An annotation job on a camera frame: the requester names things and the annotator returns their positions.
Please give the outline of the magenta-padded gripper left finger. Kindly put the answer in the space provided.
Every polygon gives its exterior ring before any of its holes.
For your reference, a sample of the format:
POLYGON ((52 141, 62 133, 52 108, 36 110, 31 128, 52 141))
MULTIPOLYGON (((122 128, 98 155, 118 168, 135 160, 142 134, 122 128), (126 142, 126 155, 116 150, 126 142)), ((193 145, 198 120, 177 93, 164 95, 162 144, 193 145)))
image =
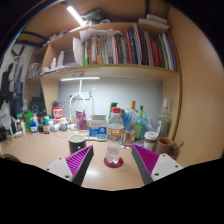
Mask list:
POLYGON ((81 186, 93 155, 93 146, 90 145, 67 158, 57 158, 45 170, 81 186))

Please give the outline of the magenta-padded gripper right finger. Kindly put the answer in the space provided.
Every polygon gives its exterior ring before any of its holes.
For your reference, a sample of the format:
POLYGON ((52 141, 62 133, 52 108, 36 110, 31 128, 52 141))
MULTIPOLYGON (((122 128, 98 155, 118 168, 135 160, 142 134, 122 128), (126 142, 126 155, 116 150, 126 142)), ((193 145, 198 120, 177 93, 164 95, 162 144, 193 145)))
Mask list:
POLYGON ((182 169, 182 166, 169 155, 157 155, 136 144, 132 145, 132 155, 145 185, 182 169))

